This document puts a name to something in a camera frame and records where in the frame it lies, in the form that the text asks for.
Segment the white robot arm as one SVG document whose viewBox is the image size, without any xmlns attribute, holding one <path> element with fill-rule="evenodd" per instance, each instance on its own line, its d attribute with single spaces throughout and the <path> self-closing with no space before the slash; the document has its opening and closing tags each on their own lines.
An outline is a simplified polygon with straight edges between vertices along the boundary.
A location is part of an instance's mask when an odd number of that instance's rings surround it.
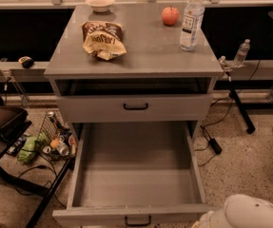
<svg viewBox="0 0 273 228">
<path fill-rule="evenodd" d="M 273 203 L 236 194 L 222 208 L 208 211 L 191 228 L 273 228 Z"/>
</svg>

